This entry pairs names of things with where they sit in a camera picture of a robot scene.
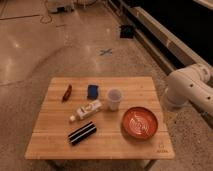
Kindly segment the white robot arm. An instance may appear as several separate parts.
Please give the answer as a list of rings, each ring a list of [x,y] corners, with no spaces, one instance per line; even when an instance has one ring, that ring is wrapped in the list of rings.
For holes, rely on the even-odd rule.
[[[213,87],[210,69],[201,63],[171,72],[167,78],[167,87],[161,98],[162,105],[170,111],[182,108],[191,101],[213,116]]]

